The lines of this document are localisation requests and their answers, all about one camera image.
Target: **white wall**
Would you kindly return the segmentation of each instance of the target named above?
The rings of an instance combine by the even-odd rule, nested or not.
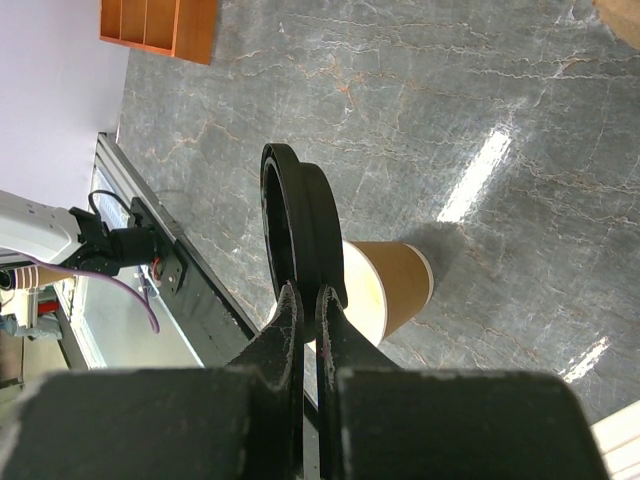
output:
[[[99,131],[115,131],[129,50],[100,0],[0,0],[0,189],[86,206]]]

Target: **wooden box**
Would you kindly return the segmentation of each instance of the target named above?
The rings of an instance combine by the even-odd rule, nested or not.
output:
[[[217,0],[102,0],[100,39],[209,64]]]

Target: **wooden organizer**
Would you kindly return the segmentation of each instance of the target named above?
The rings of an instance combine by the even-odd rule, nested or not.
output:
[[[209,64],[217,0],[102,0],[100,39]]]

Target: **gray marble table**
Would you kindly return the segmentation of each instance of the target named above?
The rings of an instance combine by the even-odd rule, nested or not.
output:
[[[221,2],[210,66],[132,51],[119,143],[249,316],[274,297],[259,159],[326,172],[350,240],[432,263],[381,348],[640,397],[640,52],[590,0]]]

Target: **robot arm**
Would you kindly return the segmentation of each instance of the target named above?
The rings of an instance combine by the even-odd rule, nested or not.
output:
[[[157,240],[146,227],[109,231],[97,214],[0,191],[0,248],[45,264],[115,276],[120,268],[151,263]]]

